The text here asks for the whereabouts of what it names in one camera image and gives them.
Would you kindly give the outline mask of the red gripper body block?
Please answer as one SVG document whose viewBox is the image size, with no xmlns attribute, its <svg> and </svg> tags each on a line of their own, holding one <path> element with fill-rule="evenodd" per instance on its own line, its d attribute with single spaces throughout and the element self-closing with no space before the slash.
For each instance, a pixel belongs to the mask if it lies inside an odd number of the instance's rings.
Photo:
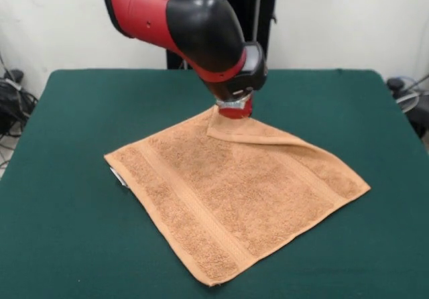
<svg viewBox="0 0 429 299">
<path fill-rule="evenodd" d="M 244 119 L 253 111 L 253 94 L 249 93 L 235 101 L 217 101 L 219 114 L 229 119 Z"/>
</svg>

